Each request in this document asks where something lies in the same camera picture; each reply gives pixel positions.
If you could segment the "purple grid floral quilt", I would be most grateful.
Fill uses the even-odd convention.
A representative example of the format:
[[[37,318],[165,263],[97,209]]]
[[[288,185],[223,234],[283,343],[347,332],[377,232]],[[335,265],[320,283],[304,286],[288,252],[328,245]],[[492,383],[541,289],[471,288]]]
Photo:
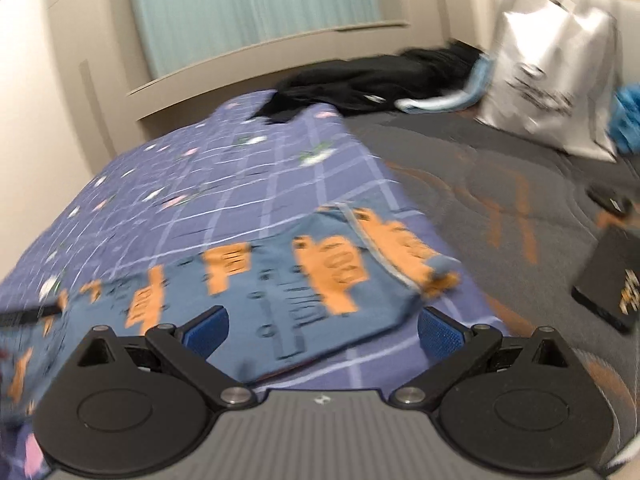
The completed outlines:
[[[4,278],[2,309],[25,310],[62,290],[261,240],[335,204],[387,211],[431,248],[447,251],[390,168],[333,106],[270,124],[255,115],[267,98],[239,96],[202,122],[110,162]],[[413,310],[387,332],[258,382],[390,390],[425,364]],[[1,417],[2,477],[39,479],[45,471],[29,416]]]

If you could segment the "teal curtain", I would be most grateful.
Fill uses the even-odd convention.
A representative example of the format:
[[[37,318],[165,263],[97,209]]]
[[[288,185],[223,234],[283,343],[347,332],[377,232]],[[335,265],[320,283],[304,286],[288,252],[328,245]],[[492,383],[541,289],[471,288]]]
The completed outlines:
[[[261,42],[381,21],[378,0],[131,0],[146,62],[163,77]]]

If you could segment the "beige headboard cabinet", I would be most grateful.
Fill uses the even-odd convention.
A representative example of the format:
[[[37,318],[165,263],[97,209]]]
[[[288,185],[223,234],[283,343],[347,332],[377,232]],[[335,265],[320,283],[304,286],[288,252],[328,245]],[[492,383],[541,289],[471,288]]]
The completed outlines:
[[[114,151],[175,107],[332,58],[478,41],[473,0],[46,0],[74,126]]]

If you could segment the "black flat box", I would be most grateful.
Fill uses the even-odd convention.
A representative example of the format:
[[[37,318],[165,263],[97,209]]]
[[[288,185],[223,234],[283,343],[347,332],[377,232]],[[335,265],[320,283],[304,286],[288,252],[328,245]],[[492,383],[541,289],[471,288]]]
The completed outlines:
[[[608,226],[572,285],[572,297],[622,334],[639,321],[639,237]]]

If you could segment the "grey quilted mattress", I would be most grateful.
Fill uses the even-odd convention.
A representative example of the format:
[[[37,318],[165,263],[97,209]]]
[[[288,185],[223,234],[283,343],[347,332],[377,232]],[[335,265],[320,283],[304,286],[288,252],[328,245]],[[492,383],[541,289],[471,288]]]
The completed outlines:
[[[588,186],[636,200],[638,158],[568,156],[457,114],[371,115],[347,125],[393,170],[512,333],[541,325],[561,333],[613,410],[608,463],[634,458],[639,336],[618,332],[570,290],[613,223]]]

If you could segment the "silver shopping bag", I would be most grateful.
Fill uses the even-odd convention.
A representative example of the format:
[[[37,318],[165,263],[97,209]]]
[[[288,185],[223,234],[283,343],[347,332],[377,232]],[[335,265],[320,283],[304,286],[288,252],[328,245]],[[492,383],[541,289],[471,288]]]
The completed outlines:
[[[616,17],[575,0],[506,0],[480,103],[485,125],[566,154],[612,162]]]

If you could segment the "bright blue cloth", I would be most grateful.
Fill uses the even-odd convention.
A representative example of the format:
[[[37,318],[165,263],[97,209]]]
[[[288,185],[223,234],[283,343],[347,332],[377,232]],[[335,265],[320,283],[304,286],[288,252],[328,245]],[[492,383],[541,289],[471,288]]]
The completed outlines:
[[[621,155],[639,154],[640,84],[630,84],[616,91],[608,136]]]

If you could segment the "black clothing pile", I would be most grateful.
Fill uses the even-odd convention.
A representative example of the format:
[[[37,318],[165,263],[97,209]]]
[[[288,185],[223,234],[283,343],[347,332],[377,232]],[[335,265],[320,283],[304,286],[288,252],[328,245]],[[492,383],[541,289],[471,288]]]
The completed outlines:
[[[482,54],[454,40],[441,48],[314,64],[281,80],[255,115],[283,124],[321,103],[343,116],[388,112],[398,100],[439,98],[462,88]]]

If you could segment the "blue pants with orange print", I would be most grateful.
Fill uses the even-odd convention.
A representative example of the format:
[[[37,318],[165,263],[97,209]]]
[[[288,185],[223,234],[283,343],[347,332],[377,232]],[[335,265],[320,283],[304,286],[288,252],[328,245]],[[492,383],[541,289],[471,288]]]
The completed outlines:
[[[387,211],[325,206],[287,230],[62,290],[1,319],[1,417],[32,414],[82,337],[97,325],[138,336],[221,306],[222,332],[192,338],[240,382],[258,382],[387,332],[459,281],[459,263]]]

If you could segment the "light blue folded towel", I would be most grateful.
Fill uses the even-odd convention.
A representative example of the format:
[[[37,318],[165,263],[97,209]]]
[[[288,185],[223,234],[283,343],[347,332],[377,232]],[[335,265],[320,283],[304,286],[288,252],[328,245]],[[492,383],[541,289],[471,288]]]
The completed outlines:
[[[469,78],[461,89],[436,98],[397,100],[395,107],[406,114],[438,114],[467,110],[483,99],[489,88],[493,70],[494,60],[482,54],[474,63]]]

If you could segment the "small black device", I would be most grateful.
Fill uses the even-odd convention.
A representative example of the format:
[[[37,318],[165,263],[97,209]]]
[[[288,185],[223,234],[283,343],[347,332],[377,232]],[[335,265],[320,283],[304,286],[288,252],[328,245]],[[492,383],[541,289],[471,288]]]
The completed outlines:
[[[632,211],[631,200],[605,185],[592,184],[586,188],[587,196],[608,214],[616,218],[627,218]]]

